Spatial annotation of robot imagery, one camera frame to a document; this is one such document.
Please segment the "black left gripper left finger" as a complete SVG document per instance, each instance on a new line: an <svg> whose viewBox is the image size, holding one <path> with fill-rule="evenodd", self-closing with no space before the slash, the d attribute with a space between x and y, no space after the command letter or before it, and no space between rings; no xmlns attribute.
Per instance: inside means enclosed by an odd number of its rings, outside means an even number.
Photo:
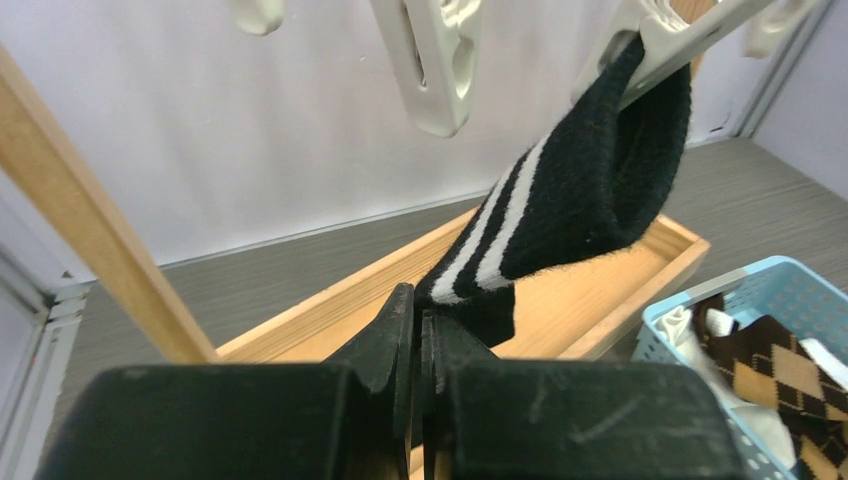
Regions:
<svg viewBox="0 0 848 480"><path fill-rule="evenodd" d="M413 288L318 363L136 365L99 374L40 479L405 479Z"/></svg>

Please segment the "white plastic clip hanger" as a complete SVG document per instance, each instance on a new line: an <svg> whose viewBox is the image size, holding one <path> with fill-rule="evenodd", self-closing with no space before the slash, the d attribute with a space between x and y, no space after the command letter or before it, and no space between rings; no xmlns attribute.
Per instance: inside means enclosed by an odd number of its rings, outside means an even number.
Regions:
<svg viewBox="0 0 848 480"><path fill-rule="evenodd" d="M623 1L571 93L577 101L634 38L644 57L624 91L626 108L741 26L744 54L764 58L815 7L813 1L720 1L688 21L669 1ZM406 112L421 130L450 138L472 109L482 32L479 1L374 1L374 18Z"/></svg>

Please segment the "black white-striped sock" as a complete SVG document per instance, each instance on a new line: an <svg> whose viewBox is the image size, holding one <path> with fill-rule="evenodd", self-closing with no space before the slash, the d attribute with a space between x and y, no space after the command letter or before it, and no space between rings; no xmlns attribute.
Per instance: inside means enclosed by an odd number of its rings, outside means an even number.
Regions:
<svg viewBox="0 0 848 480"><path fill-rule="evenodd" d="M631 104L645 54L632 40L571 110L498 179L418 282L415 313L457 319L489 347L514 336L515 284L626 249L672 190L691 115L683 66Z"/></svg>

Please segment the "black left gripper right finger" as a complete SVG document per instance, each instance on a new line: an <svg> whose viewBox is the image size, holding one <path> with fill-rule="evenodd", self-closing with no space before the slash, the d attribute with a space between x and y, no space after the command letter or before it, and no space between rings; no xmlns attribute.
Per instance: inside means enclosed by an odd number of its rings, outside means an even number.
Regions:
<svg viewBox="0 0 848 480"><path fill-rule="evenodd" d="M427 479L744 479L726 416L674 364L497 357L421 319Z"/></svg>

